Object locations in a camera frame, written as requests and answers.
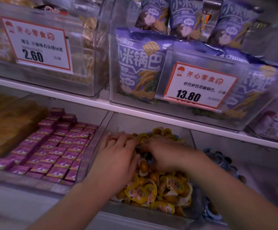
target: stack of purple boxes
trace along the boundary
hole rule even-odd
[[[97,125],[77,122],[64,108],[50,108],[39,129],[5,158],[0,170],[50,182],[73,185],[77,170]]]

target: shelf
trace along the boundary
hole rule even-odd
[[[194,122],[194,121],[190,121],[190,120],[186,120],[183,118],[178,118],[170,115],[160,114],[152,111],[146,111],[146,110],[142,110],[139,108],[134,108],[126,105],[112,104],[109,101],[108,90],[103,90],[97,98],[91,99],[76,94],[70,94],[55,89],[21,83],[18,81],[13,81],[1,77],[0,77],[0,85],[23,90],[26,92],[32,92],[44,96],[49,96],[49,97],[53,97],[65,101],[70,101],[78,104],[83,104],[91,107],[123,113],[126,115],[131,115],[139,118],[149,119],[161,123],[167,123],[179,127],[185,127],[195,131],[201,131],[213,135],[223,136],[226,138],[236,139],[248,143],[254,143],[254,144],[278,149],[277,142],[255,138],[244,131],[233,131],[233,130],[229,130],[221,127],[215,127],[208,124],[198,123],[198,122]]]

